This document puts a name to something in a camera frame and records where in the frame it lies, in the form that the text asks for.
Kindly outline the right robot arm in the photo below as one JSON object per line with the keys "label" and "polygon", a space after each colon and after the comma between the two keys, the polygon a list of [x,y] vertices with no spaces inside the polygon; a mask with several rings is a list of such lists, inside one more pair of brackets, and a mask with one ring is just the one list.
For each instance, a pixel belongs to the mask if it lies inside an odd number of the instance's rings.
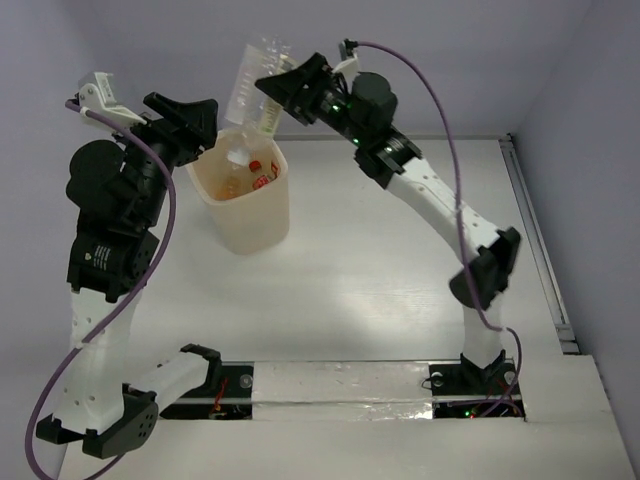
{"label": "right robot arm", "polygon": [[256,80],[255,86],[300,124],[321,121],[351,142],[363,173],[410,206],[449,245],[462,265],[449,281],[463,308],[460,379],[470,391],[486,390],[505,361],[495,301],[508,287],[520,233],[498,228],[463,204],[394,127],[398,99],[382,75],[358,72],[348,81],[316,53],[292,70]]}

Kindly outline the clear bottle white cap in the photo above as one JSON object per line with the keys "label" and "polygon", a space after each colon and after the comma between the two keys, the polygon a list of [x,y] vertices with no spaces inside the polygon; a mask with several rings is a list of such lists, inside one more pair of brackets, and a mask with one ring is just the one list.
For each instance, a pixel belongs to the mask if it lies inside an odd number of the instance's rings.
{"label": "clear bottle white cap", "polygon": [[230,175],[242,175],[249,168],[250,153],[244,147],[231,147],[226,153],[226,162]]}

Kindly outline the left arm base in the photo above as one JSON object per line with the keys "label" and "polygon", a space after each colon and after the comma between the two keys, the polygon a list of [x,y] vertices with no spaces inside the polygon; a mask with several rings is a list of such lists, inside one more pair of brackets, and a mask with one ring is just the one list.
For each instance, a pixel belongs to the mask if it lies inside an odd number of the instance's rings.
{"label": "left arm base", "polygon": [[190,353],[208,362],[204,383],[166,407],[165,420],[251,420],[253,417],[252,362],[224,362],[214,349],[187,344],[181,353]]}

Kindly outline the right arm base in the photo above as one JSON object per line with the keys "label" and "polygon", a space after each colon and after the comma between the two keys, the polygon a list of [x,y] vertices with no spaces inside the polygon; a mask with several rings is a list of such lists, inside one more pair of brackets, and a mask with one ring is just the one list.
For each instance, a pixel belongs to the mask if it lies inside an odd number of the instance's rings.
{"label": "right arm base", "polygon": [[525,418],[520,387],[511,386],[515,373],[504,351],[485,369],[460,355],[457,361],[431,364],[421,387],[432,394],[436,419]]}

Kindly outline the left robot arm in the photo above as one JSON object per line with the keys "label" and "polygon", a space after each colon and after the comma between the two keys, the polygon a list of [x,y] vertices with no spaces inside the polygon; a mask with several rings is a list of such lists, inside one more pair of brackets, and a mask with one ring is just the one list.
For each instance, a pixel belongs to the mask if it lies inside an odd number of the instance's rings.
{"label": "left robot arm", "polygon": [[153,230],[162,211],[177,212],[173,171],[212,148],[218,133],[212,99],[181,103],[154,92],[144,103],[152,117],[125,121],[84,94],[69,102],[114,137],[87,143],[70,161],[66,194],[79,210],[67,273],[71,351],[55,373],[65,382],[62,401],[49,416],[33,418],[30,433],[56,445],[80,442],[98,459],[140,448],[168,406],[221,383],[219,352],[197,344],[127,379],[135,309],[169,244]]}

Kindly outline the crushed clear blue-cap bottle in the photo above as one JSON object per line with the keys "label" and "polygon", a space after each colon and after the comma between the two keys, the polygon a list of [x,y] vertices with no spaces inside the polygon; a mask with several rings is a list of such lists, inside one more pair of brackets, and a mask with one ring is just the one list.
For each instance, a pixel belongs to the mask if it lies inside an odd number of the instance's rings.
{"label": "crushed clear blue-cap bottle", "polygon": [[271,179],[276,179],[279,176],[280,168],[277,163],[272,162],[270,164]]}

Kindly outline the red label cola bottle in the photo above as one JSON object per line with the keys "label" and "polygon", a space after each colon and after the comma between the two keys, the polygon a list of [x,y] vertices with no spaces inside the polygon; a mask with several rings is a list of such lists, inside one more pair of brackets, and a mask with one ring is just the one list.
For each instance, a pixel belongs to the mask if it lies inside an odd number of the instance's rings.
{"label": "red label cola bottle", "polygon": [[258,190],[271,182],[260,161],[252,160],[249,163],[249,169],[252,174],[251,186],[253,190]]}

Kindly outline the orange juice bottle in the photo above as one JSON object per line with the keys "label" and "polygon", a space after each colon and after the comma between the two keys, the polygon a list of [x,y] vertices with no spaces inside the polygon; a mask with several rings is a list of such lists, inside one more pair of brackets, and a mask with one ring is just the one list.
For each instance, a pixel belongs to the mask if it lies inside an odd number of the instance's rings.
{"label": "orange juice bottle", "polygon": [[238,176],[228,176],[222,182],[217,191],[216,199],[228,201],[244,194],[242,178]]}

